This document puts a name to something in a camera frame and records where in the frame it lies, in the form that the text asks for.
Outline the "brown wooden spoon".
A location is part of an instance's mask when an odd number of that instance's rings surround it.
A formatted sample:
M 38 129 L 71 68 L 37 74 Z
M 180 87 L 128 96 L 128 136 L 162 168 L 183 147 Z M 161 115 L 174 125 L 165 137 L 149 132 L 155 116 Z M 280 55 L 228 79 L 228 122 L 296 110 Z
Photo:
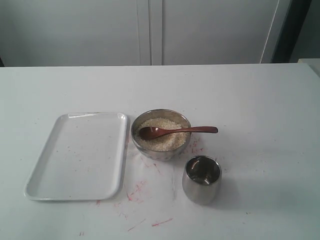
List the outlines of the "brown wooden spoon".
M 163 129 L 154 126 L 143 127 L 139 130 L 139 136 L 143 140 L 153 140 L 175 133 L 210 133 L 217 134 L 218 128 L 215 126 L 197 126 L 179 129 Z

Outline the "steel bowl with rice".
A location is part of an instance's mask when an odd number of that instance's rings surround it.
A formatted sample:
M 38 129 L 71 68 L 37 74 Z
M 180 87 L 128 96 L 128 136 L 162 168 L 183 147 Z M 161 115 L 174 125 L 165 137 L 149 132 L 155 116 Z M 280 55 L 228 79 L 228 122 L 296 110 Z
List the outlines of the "steel bowl with rice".
M 170 109 L 153 109 L 139 115 L 132 123 L 131 137 L 141 154 L 156 161 L 169 161 L 182 153 L 190 143 L 191 133 L 173 133 L 153 140 L 143 140 L 139 130 L 143 127 L 184 129 L 191 126 L 181 113 Z

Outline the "steel cup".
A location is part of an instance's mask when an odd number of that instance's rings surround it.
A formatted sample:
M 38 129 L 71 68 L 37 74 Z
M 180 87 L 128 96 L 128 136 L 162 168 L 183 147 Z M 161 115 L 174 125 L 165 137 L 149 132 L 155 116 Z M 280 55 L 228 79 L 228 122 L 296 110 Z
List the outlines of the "steel cup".
M 222 180 L 219 163 L 208 156 L 192 157 L 184 167 L 182 188 L 189 200 L 198 205 L 209 205 L 216 198 Z

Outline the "white rectangular plastic tray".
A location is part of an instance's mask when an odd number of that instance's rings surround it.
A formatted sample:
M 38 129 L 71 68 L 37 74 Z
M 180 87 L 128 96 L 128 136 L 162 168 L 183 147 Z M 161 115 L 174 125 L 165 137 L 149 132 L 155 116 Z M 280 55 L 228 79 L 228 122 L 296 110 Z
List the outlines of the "white rectangular plastic tray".
M 99 201 L 116 195 L 124 175 L 128 117 L 68 113 L 55 122 L 25 185 L 32 201 Z

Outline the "beige side table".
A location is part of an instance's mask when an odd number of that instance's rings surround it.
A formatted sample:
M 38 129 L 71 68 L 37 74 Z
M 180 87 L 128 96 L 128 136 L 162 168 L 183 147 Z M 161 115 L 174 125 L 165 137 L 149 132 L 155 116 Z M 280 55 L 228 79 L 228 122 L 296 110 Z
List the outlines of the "beige side table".
M 297 62 L 307 64 L 318 76 L 320 76 L 319 58 L 300 58 Z

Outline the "black vertical post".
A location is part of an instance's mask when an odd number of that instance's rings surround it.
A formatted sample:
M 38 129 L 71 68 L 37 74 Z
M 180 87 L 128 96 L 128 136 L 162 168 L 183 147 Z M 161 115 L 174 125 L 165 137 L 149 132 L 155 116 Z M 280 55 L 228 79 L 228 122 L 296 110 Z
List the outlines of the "black vertical post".
M 271 63 L 320 57 L 320 1 L 292 0 Z

